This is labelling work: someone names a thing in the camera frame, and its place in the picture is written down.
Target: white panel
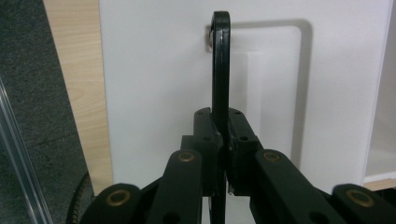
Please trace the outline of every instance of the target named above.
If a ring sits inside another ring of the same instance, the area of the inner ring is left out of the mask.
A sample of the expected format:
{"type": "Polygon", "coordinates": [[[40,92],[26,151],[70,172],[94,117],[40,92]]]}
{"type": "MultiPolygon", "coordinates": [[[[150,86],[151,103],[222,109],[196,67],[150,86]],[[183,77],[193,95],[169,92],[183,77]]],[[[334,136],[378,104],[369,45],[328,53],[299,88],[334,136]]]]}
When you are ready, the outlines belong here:
{"type": "Polygon", "coordinates": [[[207,26],[228,10],[231,105],[317,187],[364,175],[391,1],[101,1],[116,182],[158,176],[211,105],[207,26]]]}

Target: wooden board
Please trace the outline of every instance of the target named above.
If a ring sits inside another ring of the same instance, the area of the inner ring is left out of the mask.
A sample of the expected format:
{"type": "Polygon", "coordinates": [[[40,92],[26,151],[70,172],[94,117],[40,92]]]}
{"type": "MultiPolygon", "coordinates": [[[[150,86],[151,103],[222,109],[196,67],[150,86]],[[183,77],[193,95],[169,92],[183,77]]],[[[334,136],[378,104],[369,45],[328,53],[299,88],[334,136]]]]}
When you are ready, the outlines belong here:
{"type": "Polygon", "coordinates": [[[44,4],[93,190],[98,194],[113,184],[99,3],[44,0],[44,4]]]}

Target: metal pin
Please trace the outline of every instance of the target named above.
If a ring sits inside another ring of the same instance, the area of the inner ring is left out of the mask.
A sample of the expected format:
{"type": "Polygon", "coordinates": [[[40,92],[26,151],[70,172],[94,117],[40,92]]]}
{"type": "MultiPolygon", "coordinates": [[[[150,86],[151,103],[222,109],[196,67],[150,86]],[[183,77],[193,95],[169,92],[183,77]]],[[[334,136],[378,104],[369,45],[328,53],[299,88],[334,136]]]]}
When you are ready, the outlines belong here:
{"type": "Polygon", "coordinates": [[[373,198],[370,195],[361,192],[358,189],[347,190],[346,196],[350,199],[350,201],[362,207],[373,207],[375,204],[373,198]]]}
{"type": "Polygon", "coordinates": [[[194,160],[194,154],[192,154],[190,152],[181,152],[180,154],[178,154],[177,157],[180,161],[193,161],[194,160]]]}
{"type": "Polygon", "coordinates": [[[117,189],[107,196],[106,203],[110,206],[116,207],[125,204],[130,198],[131,193],[128,190],[117,189]]]}

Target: gray carpet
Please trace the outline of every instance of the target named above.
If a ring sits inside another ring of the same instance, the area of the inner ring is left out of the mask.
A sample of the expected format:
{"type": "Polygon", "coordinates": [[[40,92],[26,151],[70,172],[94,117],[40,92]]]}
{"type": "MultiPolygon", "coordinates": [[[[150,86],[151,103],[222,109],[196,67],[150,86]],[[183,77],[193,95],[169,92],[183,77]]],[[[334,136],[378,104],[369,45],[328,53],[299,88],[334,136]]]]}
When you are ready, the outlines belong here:
{"type": "MultiPolygon", "coordinates": [[[[42,1],[0,2],[0,77],[51,217],[65,223],[87,168],[42,1]]],[[[30,223],[19,183],[0,151],[0,223],[30,223]]]]}

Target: black mechanical linkage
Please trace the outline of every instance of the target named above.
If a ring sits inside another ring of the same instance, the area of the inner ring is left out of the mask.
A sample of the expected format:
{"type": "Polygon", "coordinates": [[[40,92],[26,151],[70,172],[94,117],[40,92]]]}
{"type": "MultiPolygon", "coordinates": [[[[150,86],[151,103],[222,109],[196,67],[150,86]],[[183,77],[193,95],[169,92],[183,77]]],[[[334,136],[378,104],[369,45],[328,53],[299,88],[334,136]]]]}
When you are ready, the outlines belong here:
{"type": "Polygon", "coordinates": [[[163,176],[139,190],[117,184],[99,194],[81,223],[201,223],[210,198],[211,224],[225,223],[226,183],[249,196],[259,224],[396,224],[396,208],[375,193],[346,184],[332,195],[315,189],[282,153],[264,149],[245,115],[229,108],[230,15],[215,12],[212,108],[194,114],[193,135],[183,135],[163,176]]]}
{"type": "Polygon", "coordinates": [[[146,223],[201,223],[201,165],[197,151],[180,150],[172,154],[146,223]]]}

